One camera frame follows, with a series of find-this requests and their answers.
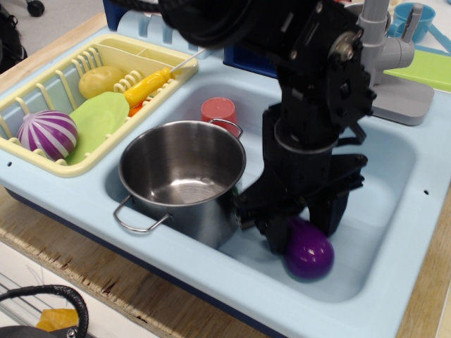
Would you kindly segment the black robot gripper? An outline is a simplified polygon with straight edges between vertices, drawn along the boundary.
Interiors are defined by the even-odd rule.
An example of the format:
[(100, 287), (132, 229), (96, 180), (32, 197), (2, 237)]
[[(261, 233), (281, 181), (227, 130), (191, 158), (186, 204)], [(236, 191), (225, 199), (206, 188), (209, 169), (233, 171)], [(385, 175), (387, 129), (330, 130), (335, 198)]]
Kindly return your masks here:
[(274, 254), (285, 253), (288, 221), (304, 209), (309, 220), (327, 237), (332, 236), (346, 210), (349, 194), (362, 186), (362, 154), (335, 155), (333, 149), (361, 144), (365, 133), (358, 121), (368, 109), (338, 109), (329, 113), (312, 106), (308, 118), (323, 116), (312, 124), (285, 119), (282, 104), (263, 114), (264, 170), (255, 183), (235, 197), (242, 228), (255, 226), (266, 237)]

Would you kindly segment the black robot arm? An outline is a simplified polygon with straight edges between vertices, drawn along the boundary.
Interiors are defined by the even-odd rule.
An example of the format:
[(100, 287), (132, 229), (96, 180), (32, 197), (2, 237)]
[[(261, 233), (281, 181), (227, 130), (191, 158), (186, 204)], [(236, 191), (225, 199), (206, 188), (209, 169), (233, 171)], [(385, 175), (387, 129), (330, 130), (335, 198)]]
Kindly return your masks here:
[(361, 187), (361, 154), (335, 147), (361, 144), (359, 120), (376, 98), (361, 63), (363, 30), (334, 1), (121, 1), (159, 13), (189, 43), (229, 46), (264, 57), (275, 68), (281, 101), (263, 114), (264, 171), (235, 199), (243, 225), (257, 227), (272, 252), (289, 242), (288, 221), (308, 210), (324, 234), (338, 228), (349, 193)]

